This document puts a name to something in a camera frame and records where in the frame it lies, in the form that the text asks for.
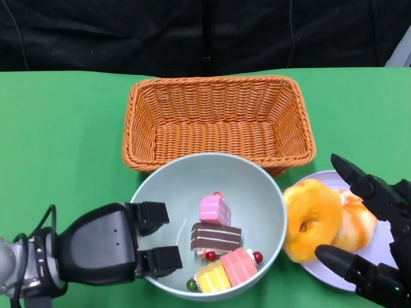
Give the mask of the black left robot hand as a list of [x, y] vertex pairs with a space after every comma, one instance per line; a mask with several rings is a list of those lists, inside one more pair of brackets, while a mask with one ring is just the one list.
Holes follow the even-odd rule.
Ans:
[[182, 268], [177, 246], [140, 250], [148, 236], [170, 222], [165, 203], [111, 203], [78, 218], [57, 237], [57, 271], [66, 282], [106, 286], [161, 278]]

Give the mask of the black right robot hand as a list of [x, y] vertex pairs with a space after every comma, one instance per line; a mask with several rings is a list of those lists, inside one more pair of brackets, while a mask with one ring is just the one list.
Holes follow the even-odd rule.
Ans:
[[410, 307], [410, 182], [402, 179], [390, 185], [336, 154], [331, 155], [331, 163], [365, 207], [378, 220], [390, 223], [393, 241], [389, 246], [397, 266], [375, 265], [357, 254], [325, 244], [315, 249], [316, 257], [329, 270], [353, 283], [358, 296], [383, 307]]

